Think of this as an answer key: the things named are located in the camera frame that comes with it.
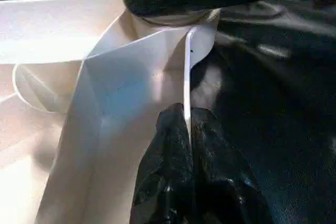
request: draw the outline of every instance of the white cardboard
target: white cardboard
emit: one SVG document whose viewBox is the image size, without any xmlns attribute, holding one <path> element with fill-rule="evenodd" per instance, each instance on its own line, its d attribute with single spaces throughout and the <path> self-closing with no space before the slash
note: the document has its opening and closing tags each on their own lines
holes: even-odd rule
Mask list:
<svg viewBox="0 0 336 224">
<path fill-rule="evenodd" d="M 65 119 L 55 111 L 66 111 L 82 58 L 123 12 L 122 0 L 0 2 L 1 223 L 34 223 Z M 17 63 L 27 71 L 12 78 Z"/>
<path fill-rule="evenodd" d="M 190 67 L 214 43 L 217 19 L 208 22 L 188 35 L 190 27 L 164 29 L 83 61 L 36 223 L 129 222 L 158 114 L 175 102 L 190 114 Z"/>
</svg>

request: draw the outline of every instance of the white packaging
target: white packaging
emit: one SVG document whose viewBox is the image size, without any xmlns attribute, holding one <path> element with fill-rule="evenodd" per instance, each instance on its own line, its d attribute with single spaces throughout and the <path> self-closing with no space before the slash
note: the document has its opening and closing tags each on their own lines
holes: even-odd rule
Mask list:
<svg viewBox="0 0 336 224">
<path fill-rule="evenodd" d="M 190 127 L 189 70 L 212 48 L 218 11 L 172 28 L 122 0 L 0 5 L 1 221 L 128 223 L 159 112 L 181 102 Z"/>
</svg>

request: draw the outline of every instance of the black leather surface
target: black leather surface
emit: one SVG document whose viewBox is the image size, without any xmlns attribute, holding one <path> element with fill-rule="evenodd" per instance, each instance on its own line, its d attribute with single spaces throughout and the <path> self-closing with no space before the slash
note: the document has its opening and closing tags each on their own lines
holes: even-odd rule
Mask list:
<svg viewBox="0 0 336 224">
<path fill-rule="evenodd" d="M 191 72 L 192 106 L 210 109 L 242 151 L 275 223 L 336 222 L 333 15 L 224 15 L 219 31 L 241 41 L 218 41 Z"/>
</svg>

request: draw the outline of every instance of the black fabric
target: black fabric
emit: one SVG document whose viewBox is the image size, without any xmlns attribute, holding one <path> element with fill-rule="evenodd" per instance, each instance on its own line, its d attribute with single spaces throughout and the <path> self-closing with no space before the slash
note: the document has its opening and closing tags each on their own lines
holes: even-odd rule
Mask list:
<svg viewBox="0 0 336 224">
<path fill-rule="evenodd" d="M 219 40 L 192 69 L 191 104 L 242 151 L 275 223 L 335 223 L 336 29 L 328 13 L 299 12 L 224 17 L 219 35 L 240 42 Z"/>
</svg>

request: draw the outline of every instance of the white plastic box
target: white plastic box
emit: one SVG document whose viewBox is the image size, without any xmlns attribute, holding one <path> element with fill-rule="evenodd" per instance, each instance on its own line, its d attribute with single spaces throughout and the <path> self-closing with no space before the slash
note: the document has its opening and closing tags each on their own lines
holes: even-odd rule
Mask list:
<svg viewBox="0 0 336 224">
<path fill-rule="evenodd" d="M 63 1 L 68 6 L 62 10 L 64 18 L 67 8 L 71 10 L 67 20 L 60 13 Z M 68 110 L 76 85 L 52 168 L 40 168 L 34 149 L 24 155 L 30 165 L 22 166 L 18 173 L 39 169 L 33 177 L 36 188 L 26 188 L 34 191 L 31 194 L 36 199 L 23 199 L 21 209 L 14 207 L 16 211 L 24 209 L 30 213 L 27 219 L 13 223 L 31 223 L 39 204 L 36 223 L 128 223 L 138 164 L 155 135 L 159 112 L 181 102 L 190 126 L 190 68 L 212 48 L 218 11 L 209 12 L 195 26 L 172 28 L 132 16 L 124 9 L 122 0 L 89 0 L 85 7 L 83 1 L 19 1 L 21 7 L 12 3 L 8 10 L 19 13 L 18 20 L 22 21 L 14 24 L 26 26 L 27 30 L 16 33 L 5 25 L 7 31 L 12 31 L 12 36 L 4 35 L 5 46 L 13 43 L 28 47 L 27 38 L 36 45 L 29 53 L 36 57 L 23 56 L 24 50 L 10 46 L 6 51 L 9 54 L 3 57 L 3 62 L 7 57 L 8 63 L 21 63 L 14 68 L 13 75 L 13 96 L 22 100 L 21 106 L 29 107 L 34 115 L 46 116 L 53 125 L 62 125 L 62 114 Z M 32 22 L 20 16 L 21 12 L 38 17 Z M 49 27 L 37 22 L 44 19 Z M 43 36 L 28 31 L 32 26 L 39 27 Z M 57 45 L 51 48 L 54 39 Z M 39 44 L 46 46 L 41 50 Z M 39 124 L 39 128 L 44 131 L 45 127 Z M 49 143 L 53 143 L 54 150 L 57 141 L 47 133 L 41 144 Z M 0 161 L 3 155 L 6 154 L 0 151 Z M 7 187 L 12 177 L 6 176 Z"/>
</svg>

